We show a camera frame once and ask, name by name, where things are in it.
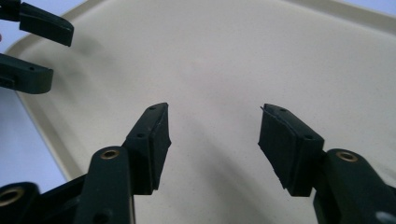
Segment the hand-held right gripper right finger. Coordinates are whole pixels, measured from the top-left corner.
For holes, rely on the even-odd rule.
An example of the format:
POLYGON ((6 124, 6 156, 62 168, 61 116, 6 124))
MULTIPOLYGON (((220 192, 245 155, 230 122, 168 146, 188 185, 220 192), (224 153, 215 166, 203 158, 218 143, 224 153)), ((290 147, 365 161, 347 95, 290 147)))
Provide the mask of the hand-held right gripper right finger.
POLYGON ((288 109, 265 104, 258 145, 291 196, 311 194, 323 154, 324 139, 318 133, 288 109))

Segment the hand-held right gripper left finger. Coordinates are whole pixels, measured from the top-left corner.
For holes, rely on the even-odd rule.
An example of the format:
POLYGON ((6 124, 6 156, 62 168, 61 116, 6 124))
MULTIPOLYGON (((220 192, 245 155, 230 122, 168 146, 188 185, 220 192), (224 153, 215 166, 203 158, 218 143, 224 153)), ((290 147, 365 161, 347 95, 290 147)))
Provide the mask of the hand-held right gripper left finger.
POLYGON ((168 103, 149 106, 126 136, 133 195, 151 195, 160 186, 161 175, 171 146, 168 103))

